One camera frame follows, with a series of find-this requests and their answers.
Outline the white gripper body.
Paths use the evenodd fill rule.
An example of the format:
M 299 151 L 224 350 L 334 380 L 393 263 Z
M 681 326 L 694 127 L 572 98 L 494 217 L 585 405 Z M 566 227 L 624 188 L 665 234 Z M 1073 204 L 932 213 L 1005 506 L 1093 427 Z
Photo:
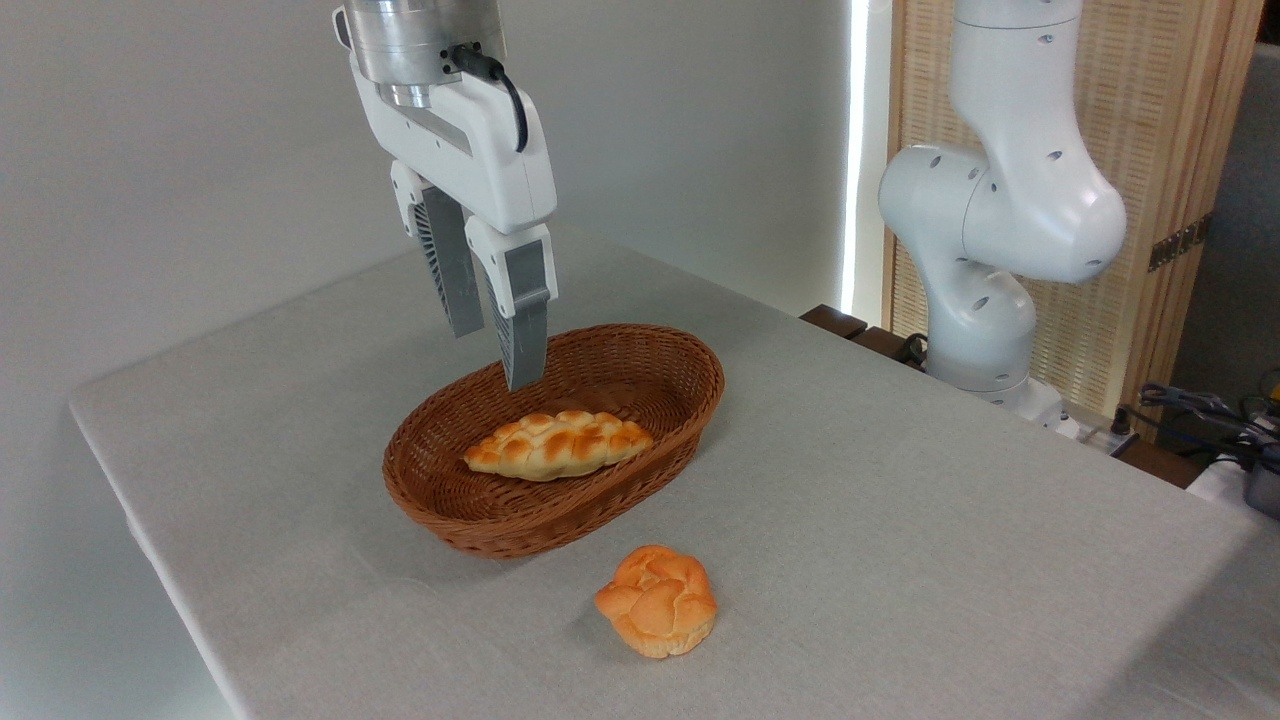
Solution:
M 471 74 L 430 87 L 429 108 L 388 102 L 365 78 L 355 55 L 349 68 L 378 142 L 396 160 L 503 234 L 544 223 L 557 193 L 541 122 L 532 100 L 520 97 L 527 143 L 507 90 Z

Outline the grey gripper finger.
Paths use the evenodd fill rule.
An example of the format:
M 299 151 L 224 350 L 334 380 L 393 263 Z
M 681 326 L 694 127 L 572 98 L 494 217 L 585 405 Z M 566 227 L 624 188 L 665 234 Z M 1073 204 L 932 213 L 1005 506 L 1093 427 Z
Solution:
M 392 163 L 390 181 L 404 231 L 420 243 L 453 334 L 480 331 L 483 304 L 462 206 L 401 160 Z
M 550 233 L 539 224 L 502 234 L 477 215 L 465 232 L 485 272 L 507 386 L 530 386 L 545 370 L 547 310 L 558 297 Z

